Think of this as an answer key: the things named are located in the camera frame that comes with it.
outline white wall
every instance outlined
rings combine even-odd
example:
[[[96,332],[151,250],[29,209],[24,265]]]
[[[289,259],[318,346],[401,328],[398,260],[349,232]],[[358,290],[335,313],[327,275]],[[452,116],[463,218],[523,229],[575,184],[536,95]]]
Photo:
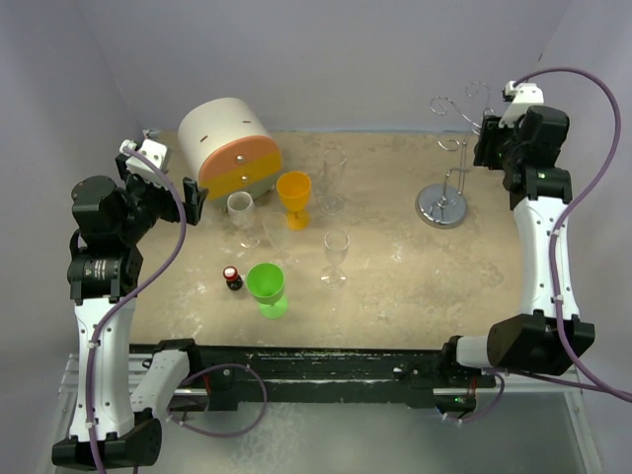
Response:
[[[540,61],[540,66],[570,65],[597,74],[621,106],[619,151],[601,184],[572,215],[569,245],[582,318],[596,324],[596,342],[583,360],[607,382],[628,390],[632,389],[631,45],[629,0],[574,0]],[[572,173],[577,195],[609,148],[612,112],[600,90],[582,78],[558,74],[537,81],[547,105],[571,118],[559,165]],[[632,407],[606,395],[586,398],[607,472],[630,472]]]
[[[0,84],[0,470],[31,473],[77,346],[70,190],[139,125],[73,0],[0,0]]]
[[[535,66],[570,0],[84,0],[141,123],[244,99],[270,129],[462,129],[434,95]]]

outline clear glass cup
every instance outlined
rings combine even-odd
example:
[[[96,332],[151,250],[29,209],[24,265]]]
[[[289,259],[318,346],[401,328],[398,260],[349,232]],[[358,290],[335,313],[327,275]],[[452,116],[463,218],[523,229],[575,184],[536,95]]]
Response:
[[[230,221],[242,231],[241,246],[252,249],[261,244],[256,232],[257,211],[253,197],[245,191],[233,193],[228,197],[226,206]]]
[[[340,264],[347,256],[349,243],[349,235],[342,230],[332,230],[325,235],[325,256],[331,265],[323,270],[320,281],[327,289],[340,289],[347,282],[347,275],[340,269]]]
[[[347,165],[347,154],[338,148],[333,148],[325,152],[325,164],[323,168],[323,179],[321,180],[320,205],[327,214],[337,214],[345,208],[345,201],[338,194],[340,181],[345,175]]]
[[[270,212],[264,216],[264,230],[266,236],[278,253],[281,260],[288,257],[287,247],[289,246],[289,228],[287,227],[287,217],[282,212]]]

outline chrome base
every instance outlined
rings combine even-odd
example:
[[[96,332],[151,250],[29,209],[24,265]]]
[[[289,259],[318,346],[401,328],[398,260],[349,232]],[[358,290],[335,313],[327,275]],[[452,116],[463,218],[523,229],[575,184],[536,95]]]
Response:
[[[463,222],[467,213],[467,201],[456,188],[443,184],[423,188],[415,200],[415,210],[420,218],[432,227],[451,229]]]

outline beige table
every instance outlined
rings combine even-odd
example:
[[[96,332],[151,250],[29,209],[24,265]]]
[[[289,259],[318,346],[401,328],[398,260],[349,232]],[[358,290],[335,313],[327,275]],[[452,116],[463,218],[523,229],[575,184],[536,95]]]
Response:
[[[274,257],[270,244],[243,249],[226,214],[204,211],[189,227],[174,265],[138,298],[133,343],[194,337],[199,344],[435,349],[455,334],[483,335],[514,316],[520,290],[520,248],[502,174],[475,169],[467,176],[468,214],[454,229],[434,229],[414,209],[417,193],[439,183],[457,163],[432,135],[384,133],[274,134],[286,170],[317,173],[332,145],[348,153],[345,211],[323,214],[310,204],[312,223],[292,233],[292,261],[283,266],[289,309],[279,320],[259,314],[246,288],[230,291],[228,265],[246,272]],[[190,172],[175,133],[161,140],[173,150],[171,179]],[[259,213],[280,209],[274,194]],[[330,229],[351,236],[340,291],[328,291],[320,273],[328,264],[323,237]],[[143,278],[172,251],[178,226],[159,222],[142,240]]]

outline small bottle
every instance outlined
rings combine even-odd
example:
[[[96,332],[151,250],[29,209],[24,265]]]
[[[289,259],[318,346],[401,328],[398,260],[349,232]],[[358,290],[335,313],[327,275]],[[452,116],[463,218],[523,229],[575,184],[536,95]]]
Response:
[[[226,267],[224,269],[224,278],[226,285],[233,291],[237,291],[244,285],[244,280],[239,276],[239,272],[234,267]]]

